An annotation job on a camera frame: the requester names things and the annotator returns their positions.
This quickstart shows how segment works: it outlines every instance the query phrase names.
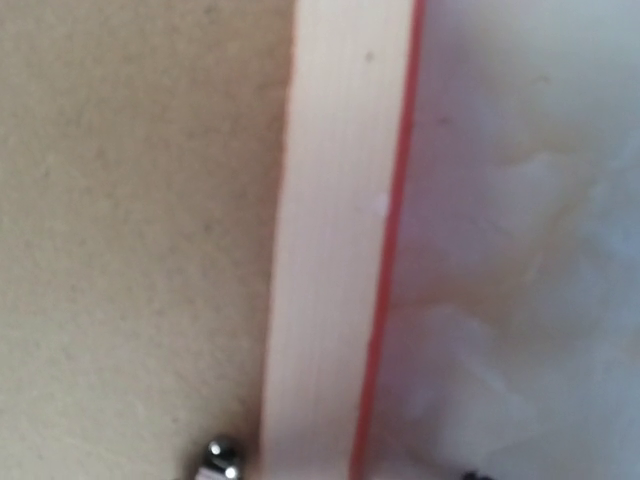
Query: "red painted edge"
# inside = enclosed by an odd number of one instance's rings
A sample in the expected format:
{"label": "red painted edge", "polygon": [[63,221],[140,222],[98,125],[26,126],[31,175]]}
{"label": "red painted edge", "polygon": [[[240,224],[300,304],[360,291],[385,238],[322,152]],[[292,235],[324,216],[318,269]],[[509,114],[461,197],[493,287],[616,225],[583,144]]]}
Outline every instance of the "red painted edge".
{"label": "red painted edge", "polygon": [[378,280],[377,304],[373,318],[367,366],[360,397],[360,413],[354,437],[349,478],[359,480],[364,473],[364,460],[367,449],[367,438],[371,427],[375,400],[378,369],[382,353],[384,327],[389,312],[391,296],[391,276],[395,260],[395,251],[402,211],[404,184],[409,163],[413,115],[418,87],[418,70],[420,66],[420,47],[422,41],[423,20],[427,0],[414,0],[411,36],[409,39],[409,61],[405,78],[405,93],[398,130],[396,146],[396,167],[391,184],[391,206],[385,229],[382,247],[382,263]]}

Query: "black object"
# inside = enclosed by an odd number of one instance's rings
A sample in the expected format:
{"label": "black object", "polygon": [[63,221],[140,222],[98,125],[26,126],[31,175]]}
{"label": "black object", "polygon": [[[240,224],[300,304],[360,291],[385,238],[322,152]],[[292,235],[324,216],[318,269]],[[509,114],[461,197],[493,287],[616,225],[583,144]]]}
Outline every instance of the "black object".
{"label": "black object", "polygon": [[199,477],[207,480],[208,476],[239,480],[242,478],[244,460],[240,444],[228,435],[219,435],[207,447]]}
{"label": "black object", "polygon": [[479,475],[478,472],[467,472],[460,480],[494,480],[491,477],[487,477],[486,475]]}

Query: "crumpled white paper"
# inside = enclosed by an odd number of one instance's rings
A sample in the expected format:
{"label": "crumpled white paper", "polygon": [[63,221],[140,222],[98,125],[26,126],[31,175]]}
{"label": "crumpled white paper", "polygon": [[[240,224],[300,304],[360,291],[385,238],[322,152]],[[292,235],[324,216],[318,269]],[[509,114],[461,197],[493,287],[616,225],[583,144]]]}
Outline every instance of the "crumpled white paper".
{"label": "crumpled white paper", "polygon": [[371,478],[640,478],[640,2],[429,0]]}

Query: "red stripe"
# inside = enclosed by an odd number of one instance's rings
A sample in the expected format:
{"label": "red stripe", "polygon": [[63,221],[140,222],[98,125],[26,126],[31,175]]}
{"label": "red stripe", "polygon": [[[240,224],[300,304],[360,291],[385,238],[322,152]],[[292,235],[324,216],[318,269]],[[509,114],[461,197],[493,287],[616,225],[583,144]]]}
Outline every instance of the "red stripe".
{"label": "red stripe", "polygon": [[384,327],[389,311],[391,294],[391,276],[402,211],[404,183],[411,147],[411,132],[418,84],[418,69],[420,66],[420,44],[422,40],[423,19],[426,0],[415,0],[411,37],[409,45],[409,62],[405,78],[405,98],[402,107],[400,128],[398,131],[398,145],[396,147],[396,167],[391,185],[391,206],[387,219],[384,245],[382,249],[382,264],[378,280],[377,304],[373,319],[373,329],[369,341],[367,367],[365,371],[362,394],[360,397],[360,415],[353,442],[349,478],[359,480],[364,473],[364,460],[367,449],[371,417],[375,400],[376,381],[380,366],[380,355]]}

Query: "wooden plank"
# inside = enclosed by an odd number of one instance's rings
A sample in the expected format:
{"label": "wooden plank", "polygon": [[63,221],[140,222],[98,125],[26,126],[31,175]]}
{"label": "wooden plank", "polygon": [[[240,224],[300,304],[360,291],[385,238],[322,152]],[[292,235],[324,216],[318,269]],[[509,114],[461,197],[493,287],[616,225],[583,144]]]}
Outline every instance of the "wooden plank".
{"label": "wooden plank", "polygon": [[347,479],[356,432],[366,430],[358,429],[360,403],[389,205],[399,183],[415,6],[414,0],[297,4],[263,479]]}

